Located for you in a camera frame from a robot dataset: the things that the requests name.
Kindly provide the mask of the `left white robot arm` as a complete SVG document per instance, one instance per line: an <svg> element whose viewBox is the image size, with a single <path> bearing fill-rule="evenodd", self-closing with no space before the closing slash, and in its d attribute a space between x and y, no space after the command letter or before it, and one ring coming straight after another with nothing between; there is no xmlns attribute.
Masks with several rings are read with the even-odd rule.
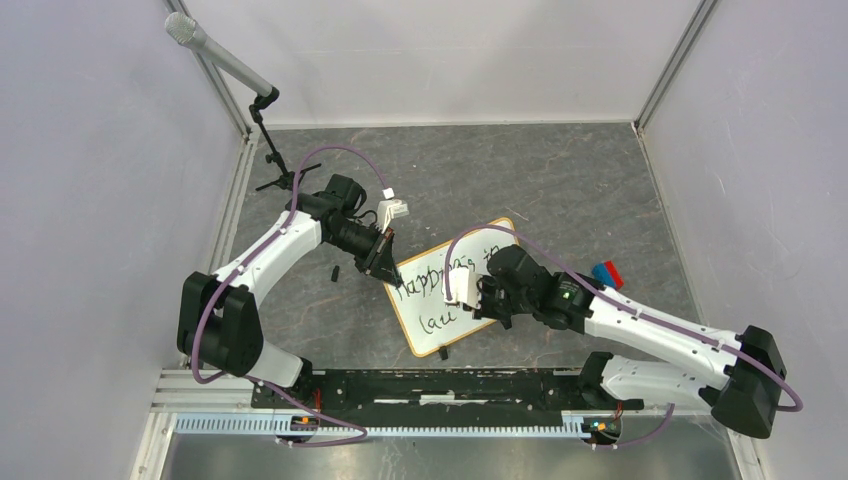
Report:
<svg viewBox="0 0 848 480"><path fill-rule="evenodd" d="M299 193L249 249L212 274L192 273L184 282L176 335L178 350L226 374L276 385L290 407L314 394L310 363L265 339L259 308L270 290L306 254L327 244L352 256L356 269L391 286L402 277L393 258L390 223L408 214L390 188L376 220L362 223L367 195L349 177L334 174L324 190Z"/></svg>

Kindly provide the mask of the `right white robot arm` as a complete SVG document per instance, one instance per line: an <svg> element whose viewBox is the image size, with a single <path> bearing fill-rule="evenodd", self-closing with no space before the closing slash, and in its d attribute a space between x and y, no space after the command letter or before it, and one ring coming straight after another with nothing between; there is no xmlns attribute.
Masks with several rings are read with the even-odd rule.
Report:
<svg viewBox="0 0 848 480"><path fill-rule="evenodd" d="M748 437L770 437L787 375L774 336L754 325L715 329L647 307L585 275L549 272L518 245L497 251L484 274L455 271L452 294L477 319L509 328L530 315L553 330L612 340L651 355L593 353L577 382L591 408L674 404L709 413Z"/></svg>

